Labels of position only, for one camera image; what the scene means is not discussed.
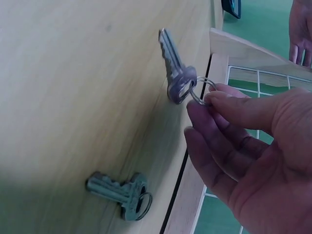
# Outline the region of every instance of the silver key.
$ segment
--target silver key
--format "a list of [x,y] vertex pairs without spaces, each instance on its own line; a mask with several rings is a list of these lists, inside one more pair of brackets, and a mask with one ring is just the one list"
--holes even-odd
[[[86,189],[93,194],[121,204],[122,218],[126,221],[138,221],[149,211],[153,197],[146,192],[147,181],[143,174],[136,173],[123,185],[112,181],[108,176],[95,172],[86,181]],[[148,196],[148,204],[141,210],[143,199]]]
[[175,104],[180,104],[192,90],[185,90],[187,84],[193,88],[197,85],[196,69],[192,66],[185,67],[175,43],[166,29],[163,28],[159,31],[158,41],[166,64],[168,98]]

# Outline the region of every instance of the keychain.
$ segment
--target keychain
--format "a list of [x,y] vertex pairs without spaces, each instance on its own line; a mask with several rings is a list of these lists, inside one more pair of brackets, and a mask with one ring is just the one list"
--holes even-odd
[[158,41],[161,46],[162,57],[165,59],[166,64],[168,98],[178,105],[188,94],[191,94],[198,104],[208,106],[209,104],[205,103],[194,93],[194,88],[198,82],[203,82],[211,85],[216,90],[215,83],[206,77],[198,77],[194,67],[186,67],[181,62],[175,43],[168,30],[163,28],[159,31]]

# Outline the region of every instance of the hand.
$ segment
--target hand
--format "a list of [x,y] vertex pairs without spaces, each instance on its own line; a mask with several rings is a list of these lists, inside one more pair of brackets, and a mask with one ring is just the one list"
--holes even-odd
[[[312,93],[249,98],[227,85],[191,101],[189,154],[206,186],[252,234],[312,230]],[[250,136],[261,129],[271,145]]]
[[312,1],[294,0],[289,18],[290,61],[311,67],[312,60]]

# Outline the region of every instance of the green floor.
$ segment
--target green floor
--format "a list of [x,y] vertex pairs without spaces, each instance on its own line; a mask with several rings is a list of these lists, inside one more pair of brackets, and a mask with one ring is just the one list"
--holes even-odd
[[[235,20],[226,14],[223,30],[288,59],[288,20],[292,2],[293,0],[242,0],[242,18]],[[238,88],[257,90],[257,84],[253,82],[230,80],[229,84]],[[268,94],[277,94],[288,90],[288,87],[276,88],[261,84],[260,90]],[[245,92],[245,94],[253,98],[257,97],[255,93]],[[256,137],[255,130],[249,132]],[[267,143],[273,140],[264,132],[260,132],[259,138]],[[195,234],[241,234],[240,224],[221,201],[206,196]]]

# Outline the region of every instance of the key ring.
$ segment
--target key ring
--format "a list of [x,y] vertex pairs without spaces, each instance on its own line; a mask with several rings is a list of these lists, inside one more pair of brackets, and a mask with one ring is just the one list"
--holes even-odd
[[[212,80],[209,80],[208,78],[206,77],[197,77],[196,78],[197,82],[203,82],[203,83],[206,83],[206,84],[209,84],[211,85],[215,90],[216,89],[216,84],[212,81]],[[189,86],[189,92],[190,94],[192,95],[193,99],[200,105],[202,106],[210,106],[210,104],[207,104],[205,103],[203,100],[201,100],[195,93],[194,93],[194,88],[196,87],[196,83],[195,82],[190,82],[190,86]]]
[[140,214],[140,216],[136,219],[136,221],[139,221],[141,219],[143,219],[143,217],[147,214],[147,212],[150,210],[150,207],[152,205],[152,202],[153,202],[153,196],[151,193],[143,193],[140,195],[139,199],[142,199],[144,196],[148,195],[148,203],[147,203],[147,206],[145,208],[145,210],[142,212],[142,214]]

